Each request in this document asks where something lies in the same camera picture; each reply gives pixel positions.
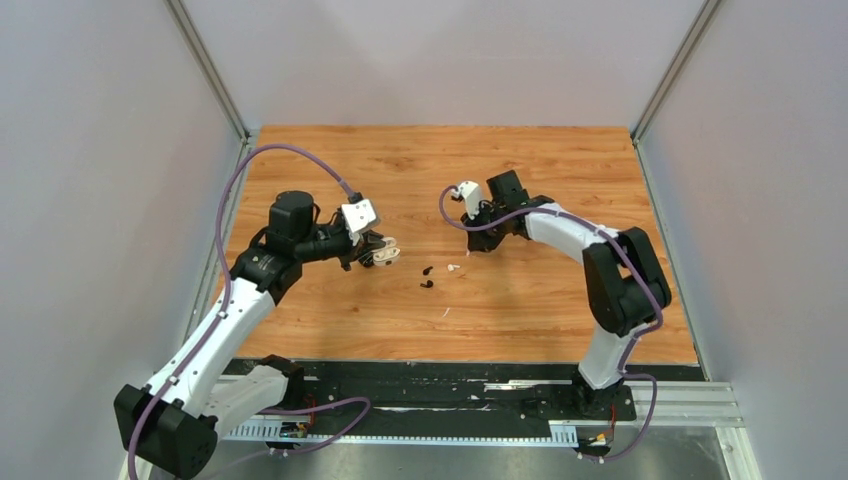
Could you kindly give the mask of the white earbud charging case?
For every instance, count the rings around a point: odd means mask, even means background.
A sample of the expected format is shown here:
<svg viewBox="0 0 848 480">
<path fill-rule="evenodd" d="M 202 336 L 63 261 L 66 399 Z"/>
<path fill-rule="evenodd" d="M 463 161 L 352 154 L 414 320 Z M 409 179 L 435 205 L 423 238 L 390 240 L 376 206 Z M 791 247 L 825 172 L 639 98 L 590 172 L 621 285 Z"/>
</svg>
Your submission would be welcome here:
<svg viewBox="0 0 848 480">
<path fill-rule="evenodd" d="M 374 250 L 371 257 L 372 264 L 377 267 L 389 266 L 396 262 L 401 252 L 394 237 L 384 237 L 382 241 L 384 245 Z"/>
</svg>

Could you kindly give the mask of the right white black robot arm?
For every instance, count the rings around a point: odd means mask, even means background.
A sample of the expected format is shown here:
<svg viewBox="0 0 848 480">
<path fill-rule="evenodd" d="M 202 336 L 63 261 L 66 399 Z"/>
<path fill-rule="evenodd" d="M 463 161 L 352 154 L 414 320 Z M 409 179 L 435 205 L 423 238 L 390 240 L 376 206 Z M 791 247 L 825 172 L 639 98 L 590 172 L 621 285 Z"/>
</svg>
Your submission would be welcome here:
<svg viewBox="0 0 848 480">
<path fill-rule="evenodd" d="M 514 170 L 485 185 L 463 181 L 443 195 L 463 204 L 455 227 L 467 234 L 470 252 L 491 252 L 508 235 L 551 247 L 583 269 L 595 327 L 578 364 L 571 403 L 596 417 L 626 377 L 626 364 L 639 340 L 664 324 L 672 300 L 669 282 L 648 234 L 619 230 L 580 217 L 545 195 L 532 196 Z"/>
</svg>

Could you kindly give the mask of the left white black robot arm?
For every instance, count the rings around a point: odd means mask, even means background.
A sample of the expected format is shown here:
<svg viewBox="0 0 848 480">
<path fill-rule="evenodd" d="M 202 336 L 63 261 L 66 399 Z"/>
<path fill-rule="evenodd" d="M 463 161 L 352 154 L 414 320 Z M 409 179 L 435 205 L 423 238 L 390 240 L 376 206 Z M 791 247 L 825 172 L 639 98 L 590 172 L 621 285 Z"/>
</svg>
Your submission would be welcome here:
<svg viewBox="0 0 848 480">
<path fill-rule="evenodd" d="M 359 193 L 329 222 L 319 222 L 319 213 L 307 192 L 278 194 L 267 225 L 226 270 L 224 289 L 197 329 L 143 387 L 119 391 L 114 409 L 130 463 L 141 458 L 179 479 L 193 479 L 219 441 L 250 417 L 272 407 L 293 413 L 304 405 L 303 368 L 277 355 L 229 386 L 216 384 L 305 264 L 336 258 L 350 270 L 360 255 L 385 244 L 374 230 L 379 217 L 373 203 Z"/>
</svg>

